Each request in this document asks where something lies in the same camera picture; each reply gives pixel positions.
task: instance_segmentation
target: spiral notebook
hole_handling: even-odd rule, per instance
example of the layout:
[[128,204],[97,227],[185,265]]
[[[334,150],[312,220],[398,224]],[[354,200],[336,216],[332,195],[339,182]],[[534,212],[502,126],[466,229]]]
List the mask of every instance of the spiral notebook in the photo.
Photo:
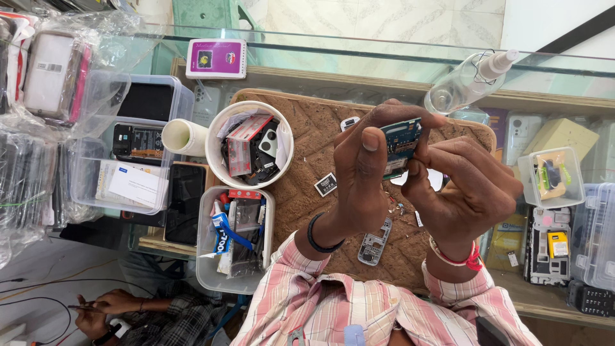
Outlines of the spiral notebook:
[[246,49],[243,39],[192,39],[188,44],[186,78],[245,78]]

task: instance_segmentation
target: black phone screen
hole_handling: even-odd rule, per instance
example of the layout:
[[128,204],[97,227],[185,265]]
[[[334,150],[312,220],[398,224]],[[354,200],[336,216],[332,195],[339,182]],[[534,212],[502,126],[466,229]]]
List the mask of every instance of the black phone screen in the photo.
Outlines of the black phone screen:
[[196,246],[200,198],[205,192],[205,169],[173,164],[170,170],[170,202],[164,238],[171,243]]
[[163,84],[131,83],[118,116],[169,121],[173,87]]

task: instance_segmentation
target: yellow battery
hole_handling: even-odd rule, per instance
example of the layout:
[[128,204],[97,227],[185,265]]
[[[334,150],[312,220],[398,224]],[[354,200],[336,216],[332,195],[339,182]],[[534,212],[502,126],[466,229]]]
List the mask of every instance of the yellow battery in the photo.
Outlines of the yellow battery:
[[547,241],[549,242],[549,256],[556,257],[568,256],[568,238],[566,232],[548,232]]

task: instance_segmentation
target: plastic bottle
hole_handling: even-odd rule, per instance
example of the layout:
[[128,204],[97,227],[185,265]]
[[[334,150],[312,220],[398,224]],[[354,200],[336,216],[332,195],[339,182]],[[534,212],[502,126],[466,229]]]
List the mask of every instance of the plastic bottle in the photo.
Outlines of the plastic bottle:
[[432,113],[448,115],[498,90],[506,72],[519,58],[516,49],[470,55],[425,95],[423,105]]

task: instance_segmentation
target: white cylindrical container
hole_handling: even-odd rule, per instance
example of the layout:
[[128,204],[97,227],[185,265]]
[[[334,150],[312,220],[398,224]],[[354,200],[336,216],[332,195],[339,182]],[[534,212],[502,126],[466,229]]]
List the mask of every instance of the white cylindrical container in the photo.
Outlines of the white cylindrical container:
[[192,121],[173,119],[162,130],[164,148],[175,154],[205,157],[208,129]]
[[[279,167],[280,172],[271,177],[271,179],[269,179],[268,181],[253,186],[248,185],[238,177],[231,177],[229,175],[228,168],[225,167],[222,163],[224,161],[222,158],[222,154],[220,153],[222,140],[219,139],[216,135],[230,117],[257,108],[261,111],[265,111],[269,114],[272,114],[274,119],[279,122],[278,128],[282,130],[282,132],[287,134],[290,149],[288,150],[288,159],[286,160],[286,164],[284,164],[283,167]],[[229,185],[230,187],[239,188],[242,190],[256,190],[268,186],[276,180],[280,179],[280,177],[288,171],[290,163],[291,161],[293,161],[293,154],[295,152],[295,140],[293,138],[293,132],[290,129],[290,125],[288,121],[284,118],[284,116],[280,113],[280,111],[276,110],[267,103],[259,101],[242,101],[233,103],[232,105],[223,109],[220,113],[218,113],[218,115],[216,115],[216,117],[212,120],[211,125],[209,125],[209,130],[211,132],[211,135],[207,137],[207,141],[205,143],[205,154],[207,155],[207,162],[209,164],[209,168],[223,183]]]

